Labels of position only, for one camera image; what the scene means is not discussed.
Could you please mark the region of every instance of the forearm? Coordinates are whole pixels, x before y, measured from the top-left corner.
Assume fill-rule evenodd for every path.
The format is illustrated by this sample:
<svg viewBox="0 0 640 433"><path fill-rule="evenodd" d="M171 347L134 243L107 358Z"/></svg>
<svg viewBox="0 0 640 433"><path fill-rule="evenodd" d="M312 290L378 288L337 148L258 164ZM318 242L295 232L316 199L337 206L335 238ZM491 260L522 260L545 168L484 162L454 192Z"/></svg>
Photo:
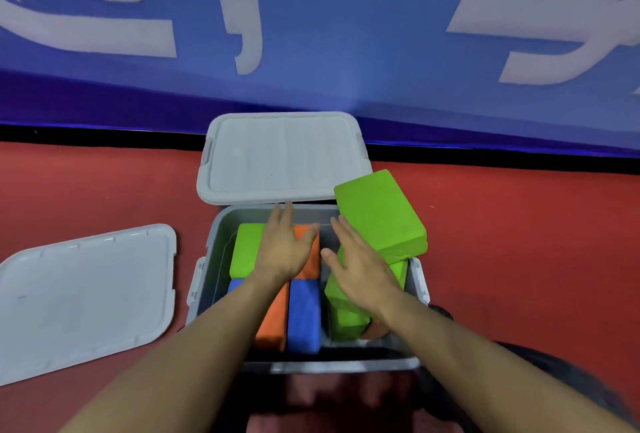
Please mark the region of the forearm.
<svg viewBox="0 0 640 433"><path fill-rule="evenodd" d="M398 291L380 318L485 433L635 431L507 349Z"/></svg>
<svg viewBox="0 0 640 433"><path fill-rule="evenodd" d="M206 431L282 286L256 270L118 376L62 432Z"/></svg>

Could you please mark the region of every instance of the right arm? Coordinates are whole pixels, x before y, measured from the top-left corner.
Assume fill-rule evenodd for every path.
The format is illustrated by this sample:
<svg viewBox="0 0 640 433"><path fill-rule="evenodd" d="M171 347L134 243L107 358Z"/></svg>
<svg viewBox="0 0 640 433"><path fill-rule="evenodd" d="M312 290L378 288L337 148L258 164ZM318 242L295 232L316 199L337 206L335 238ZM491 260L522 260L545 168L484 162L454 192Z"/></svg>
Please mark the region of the right arm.
<svg viewBox="0 0 640 433"><path fill-rule="evenodd" d="M606 409L524 359L404 293L389 267L347 220L332 219L346 267L323 259L342 291L377 316L486 433L631 433Z"/></svg>

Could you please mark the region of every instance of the blue backdrop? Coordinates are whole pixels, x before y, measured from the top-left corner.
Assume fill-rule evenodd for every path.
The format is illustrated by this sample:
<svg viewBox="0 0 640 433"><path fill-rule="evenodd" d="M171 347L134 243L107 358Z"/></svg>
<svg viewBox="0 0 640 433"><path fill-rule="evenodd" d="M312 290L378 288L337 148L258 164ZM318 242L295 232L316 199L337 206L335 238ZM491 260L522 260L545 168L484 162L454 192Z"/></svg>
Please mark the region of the blue backdrop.
<svg viewBox="0 0 640 433"><path fill-rule="evenodd" d="M340 110L368 142L638 156L635 2L0 0L0 122Z"/></svg>

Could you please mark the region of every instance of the plastic lid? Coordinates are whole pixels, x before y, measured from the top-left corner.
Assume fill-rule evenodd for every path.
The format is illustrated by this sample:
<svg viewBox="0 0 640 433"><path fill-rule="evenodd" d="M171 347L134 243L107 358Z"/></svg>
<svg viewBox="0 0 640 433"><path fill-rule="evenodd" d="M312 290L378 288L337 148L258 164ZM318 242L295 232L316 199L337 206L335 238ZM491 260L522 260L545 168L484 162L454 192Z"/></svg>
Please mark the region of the plastic lid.
<svg viewBox="0 0 640 433"><path fill-rule="evenodd" d="M173 317L165 224L27 249L0 264L0 386L138 347Z"/></svg>
<svg viewBox="0 0 640 433"><path fill-rule="evenodd" d="M332 200L333 187L371 171L350 114L233 113L209 126L197 189L214 205Z"/></svg>

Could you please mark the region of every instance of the left arm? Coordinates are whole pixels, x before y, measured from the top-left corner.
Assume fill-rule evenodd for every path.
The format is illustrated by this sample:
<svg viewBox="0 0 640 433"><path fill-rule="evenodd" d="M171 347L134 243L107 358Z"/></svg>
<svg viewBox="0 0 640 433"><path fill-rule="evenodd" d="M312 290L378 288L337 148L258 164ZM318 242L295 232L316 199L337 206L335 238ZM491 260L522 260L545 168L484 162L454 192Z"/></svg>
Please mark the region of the left arm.
<svg viewBox="0 0 640 433"><path fill-rule="evenodd" d="M297 241L292 204L276 205L244 282L103 389L61 433L200 433L212 425L284 283L307 262L319 226Z"/></svg>

